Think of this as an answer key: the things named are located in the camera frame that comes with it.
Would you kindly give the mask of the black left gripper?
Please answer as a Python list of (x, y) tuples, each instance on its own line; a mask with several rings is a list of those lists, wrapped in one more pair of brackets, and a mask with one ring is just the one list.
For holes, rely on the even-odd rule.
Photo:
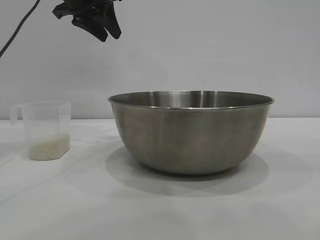
[(52, 13), (58, 19), (72, 15), (71, 23), (74, 26), (105, 42), (108, 33), (114, 39), (119, 39), (122, 34), (114, 2), (114, 0), (64, 0), (54, 7)]

